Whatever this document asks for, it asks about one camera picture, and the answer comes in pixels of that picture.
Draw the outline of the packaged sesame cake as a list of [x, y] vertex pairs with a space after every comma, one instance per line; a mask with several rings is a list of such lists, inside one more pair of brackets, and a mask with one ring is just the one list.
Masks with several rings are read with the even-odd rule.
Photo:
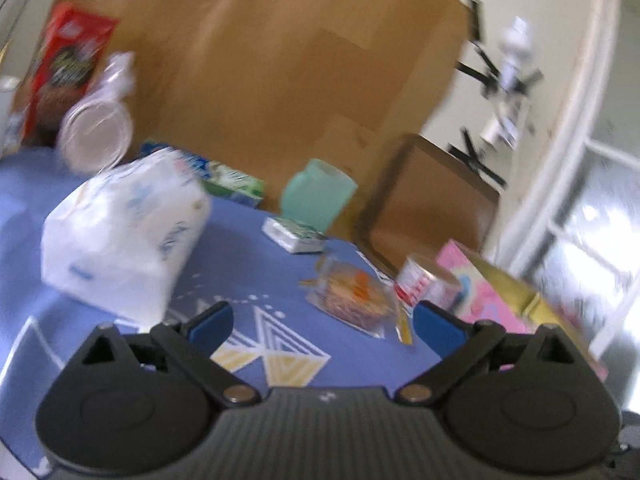
[[393, 328], [402, 344], [413, 345], [408, 314], [390, 284], [327, 255], [318, 259], [314, 270], [314, 278], [299, 282], [310, 304], [373, 338], [383, 339]]

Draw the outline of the pink biscuit tin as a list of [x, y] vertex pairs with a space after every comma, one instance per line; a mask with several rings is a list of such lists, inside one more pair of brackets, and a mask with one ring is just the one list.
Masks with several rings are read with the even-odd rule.
[[449, 311], [463, 321], [491, 320], [508, 332], [532, 334], [542, 324], [560, 326], [600, 379], [608, 369], [589, 351], [584, 335], [578, 332], [559, 308], [525, 282], [493, 266], [480, 255], [450, 240], [442, 246], [436, 262], [458, 278], [461, 290]]

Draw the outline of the white red-label can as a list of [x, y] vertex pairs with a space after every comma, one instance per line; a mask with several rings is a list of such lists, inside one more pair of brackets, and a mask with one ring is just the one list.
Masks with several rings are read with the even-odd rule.
[[421, 301], [448, 309], [462, 291], [462, 284], [432, 259], [412, 254], [396, 276], [394, 291], [410, 312]]

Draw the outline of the blue patterned tablecloth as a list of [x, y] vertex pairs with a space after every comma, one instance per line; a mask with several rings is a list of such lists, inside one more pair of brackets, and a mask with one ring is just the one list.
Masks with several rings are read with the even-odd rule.
[[[1, 474], [38, 479], [49, 470], [37, 442], [38, 405], [68, 359], [108, 313], [67, 298], [40, 278], [40, 238], [51, 210], [78, 187], [49, 150], [1, 164]], [[395, 390], [438, 361], [422, 341], [394, 332], [374, 338], [308, 304], [303, 281], [316, 260], [291, 255], [262, 234], [265, 216], [216, 200], [205, 231], [170, 298], [184, 321], [219, 300], [234, 310], [231, 349], [238, 375], [260, 391], [266, 365], [311, 370], [316, 387]]]

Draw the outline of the white tissue pack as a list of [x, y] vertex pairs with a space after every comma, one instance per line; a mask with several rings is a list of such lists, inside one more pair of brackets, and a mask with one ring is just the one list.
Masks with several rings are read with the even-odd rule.
[[172, 148], [97, 174], [47, 216], [41, 279], [140, 326], [159, 323], [212, 200]]

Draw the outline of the small white-green soap pack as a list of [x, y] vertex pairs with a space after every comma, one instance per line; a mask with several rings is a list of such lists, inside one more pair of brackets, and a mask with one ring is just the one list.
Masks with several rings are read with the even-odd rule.
[[306, 224], [280, 217], [269, 217], [262, 232], [273, 243], [292, 255], [318, 254], [324, 251], [326, 237]]

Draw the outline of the frosted glass window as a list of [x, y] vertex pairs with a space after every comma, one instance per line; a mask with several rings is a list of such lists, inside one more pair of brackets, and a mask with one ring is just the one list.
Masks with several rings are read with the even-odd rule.
[[585, 103], [518, 270], [596, 358], [639, 303], [639, 0], [605, 0]]

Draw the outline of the green toothpaste box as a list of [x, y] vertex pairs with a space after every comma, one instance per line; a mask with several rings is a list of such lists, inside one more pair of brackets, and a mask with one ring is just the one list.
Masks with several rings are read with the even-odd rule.
[[258, 208], [262, 203], [265, 189], [264, 181], [224, 165], [222, 162], [209, 160], [201, 155], [180, 150], [180, 148], [155, 140], [145, 140], [139, 148], [138, 157], [149, 156], [163, 148], [177, 151], [198, 175], [210, 195], [231, 200], [250, 208]]

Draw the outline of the teal plastic mug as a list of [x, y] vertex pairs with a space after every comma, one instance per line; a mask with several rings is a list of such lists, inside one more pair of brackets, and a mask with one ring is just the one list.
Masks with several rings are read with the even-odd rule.
[[281, 216], [324, 233], [357, 188], [357, 182], [348, 174], [313, 158], [288, 181], [280, 198]]

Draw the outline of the bagged white plastic bowls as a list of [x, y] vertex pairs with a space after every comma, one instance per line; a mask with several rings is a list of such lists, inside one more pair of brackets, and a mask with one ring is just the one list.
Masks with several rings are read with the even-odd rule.
[[65, 114], [56, 140], [63, 165], [74, 174], [115, 167], [134, 136], [126, 99], [134, 92], [134, 52], [114, 52], [91, 90]]

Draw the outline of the white power strip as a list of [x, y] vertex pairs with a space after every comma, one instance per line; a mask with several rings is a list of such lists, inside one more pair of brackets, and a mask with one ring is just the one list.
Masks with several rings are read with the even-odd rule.
[[480, 133], [480, 140], [492, 148], [504, 144], [514, 151], [521, 136], [521, 127], [518, 125], [520, 104], [515, 101], [492, 100], [491, 105], [492, 115]]

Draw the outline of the wood-pattern board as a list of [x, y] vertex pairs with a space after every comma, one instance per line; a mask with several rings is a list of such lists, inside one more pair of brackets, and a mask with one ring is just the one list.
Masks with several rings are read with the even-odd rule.
[[460, 0], [61, 0], [118, 21], [136, 56], [134, 142], [153, 139], [263, 180], [276, 210], [318, 158], [357, 192], [356, 215], [401, 136], [447, 92], [468, 36]]

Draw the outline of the white light bulb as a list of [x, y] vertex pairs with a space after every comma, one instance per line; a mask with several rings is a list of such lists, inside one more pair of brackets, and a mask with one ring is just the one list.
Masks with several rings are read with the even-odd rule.
[[499, 87], [506, 93], [515, 89], [522, 68], [532, 59], [534, 45], [529, 21], [516, 16], [510, 26], [503, 29], [499, 51]]

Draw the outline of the red snack bag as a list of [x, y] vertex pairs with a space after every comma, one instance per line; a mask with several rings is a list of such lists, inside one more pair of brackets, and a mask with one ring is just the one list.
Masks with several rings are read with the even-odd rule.
[[52, 8], [14, 98], [8, 125], [11, 148], [55, 144], [65, 114], [87, 93], [118, 23], [69, 1]]

